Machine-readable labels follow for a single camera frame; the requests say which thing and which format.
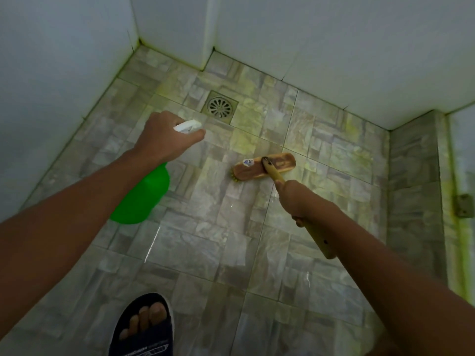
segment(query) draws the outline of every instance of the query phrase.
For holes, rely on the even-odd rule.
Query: toe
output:
[[[119,334],[119,340],[125,340],[129,337],[129,329],[123,329]]]
[[[135,335],[139,331],[139,317],[133,315],[129,322],[129,336]]]
[[[145,331],[149,326],[149,308],[144,306],[139,310],[140,331]]]
[[[158,325],[160,322],[167,318],[167,311],[165,306],[160,302],[156,302],[150,306],[149,318],[152,325]]]

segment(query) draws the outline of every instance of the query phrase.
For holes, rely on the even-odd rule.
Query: tile floor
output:
[[[211,89],[239,101],[230,125],[199,112]],[[26,206],[109,164],[163,110],[201,121],[205,141],[167,165],[169,192],[148,220],[107,222],[0,353],[106,354],[122,309],[149,291],[174,308],[176,355],[367,351],[376,317],[341,263],[294,225],[270,179],[234,183],[229,169],[292,152],[286,179],[384,241],[389,133],[220,53],[199,72],[141,46]]]

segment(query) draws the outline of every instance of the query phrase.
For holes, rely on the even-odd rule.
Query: brush handle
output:
[[[272,164],[268,157],[262,158],[262,165],[271,179],[274,181],[279,180],[285,182],[285,179],[282,177],[279,171],[277,171],[276,167]],[[322,230],[321,227],[318,227],[317,225],[314,225],[304,219],[297,219],[297,221],[299,221],[299,223],[301,223],[306,228],[307,232],[310,234],[310,236],[312,236],[312,239],[315,241],[327,259],[331,260],[336,257],[335,253],[328,245],[328,241],[322,237],[324,230]]]

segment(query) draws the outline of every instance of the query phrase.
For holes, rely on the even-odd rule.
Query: metal hinge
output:
[[[455,197],[455,214],[460,218],[474,216],[474,198],[472,195],[463,194]]]

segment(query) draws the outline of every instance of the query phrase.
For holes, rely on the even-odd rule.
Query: metal drain cover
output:
[[[229,124],[237,105],[237,101],[221,95],[216,91],[210,91],[201,112]]]
[[[217,117],[228,117],[232,111],[233,107],[224,97],[214,97],[208,101],[208,111]]]

